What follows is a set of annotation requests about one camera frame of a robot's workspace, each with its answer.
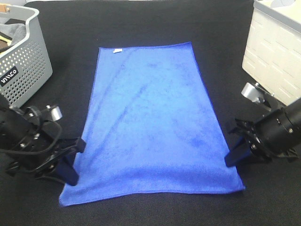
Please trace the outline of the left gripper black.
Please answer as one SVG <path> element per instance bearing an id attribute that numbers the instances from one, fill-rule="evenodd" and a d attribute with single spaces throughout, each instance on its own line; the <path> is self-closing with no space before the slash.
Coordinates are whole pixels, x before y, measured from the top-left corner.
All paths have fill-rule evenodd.
<path id="1" fill-rule="evenodd" d="M 74 154 L 83 153 L 86 142 L 81 137 L 61 138 L 62 127 L 46 116 L 46 108 L 1 106 L 0 151 L 13 159 L 5 171 L 75 186 L 79 175 L 73 168 Z"/>

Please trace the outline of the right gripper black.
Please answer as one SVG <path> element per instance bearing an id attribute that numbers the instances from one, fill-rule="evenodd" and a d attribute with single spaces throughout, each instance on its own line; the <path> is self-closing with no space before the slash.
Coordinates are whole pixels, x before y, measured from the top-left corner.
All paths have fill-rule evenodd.
<path id="1" fill-rule="evenodd" d="M 254 155 L 271 159 L 286 158 L 294 161 L 299 158 L 294 149 L 299 144 L 299 109 L 277 109 L 256 122 L 231 119 L 226 122 L 228 134 L 240 134 L 251 142 Z M 244 138 L 230 149 L 224 157 L 227 167 L 238 165 L 249 157 L 249 144 Z"/>

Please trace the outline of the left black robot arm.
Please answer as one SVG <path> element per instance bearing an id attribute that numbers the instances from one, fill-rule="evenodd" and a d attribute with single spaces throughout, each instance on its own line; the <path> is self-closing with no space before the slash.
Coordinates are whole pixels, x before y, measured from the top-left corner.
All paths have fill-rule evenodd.
<path id="1" fill-rule="evenodd" d="M 43 110 L 29 106 L 23 111 L 0 97 L 0 151 L 13 160 L 7 174 L 28 174 L 71 186 L 78 183 L 72 157 L 83 153 L 86 143 L 80 137 L 61 137 L 63 129 L 57 121 L 62 116 L 57 105 Z"/>

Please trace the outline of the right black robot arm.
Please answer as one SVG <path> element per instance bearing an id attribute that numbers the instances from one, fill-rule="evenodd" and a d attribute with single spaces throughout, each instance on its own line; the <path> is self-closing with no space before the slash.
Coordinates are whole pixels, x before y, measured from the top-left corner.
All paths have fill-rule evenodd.
<path id="1" fill-rule="evenodd" d="M 235 118 L 228 122 L 227 131 L 240 136 L 224 157 L 227 167 L 251 159 L 270 162 L 273 158 L 285 158 L 294 161 L 299 158 L 294 148 L 301 143 L 301 100 L 278 108 L 258 121 Z"/>

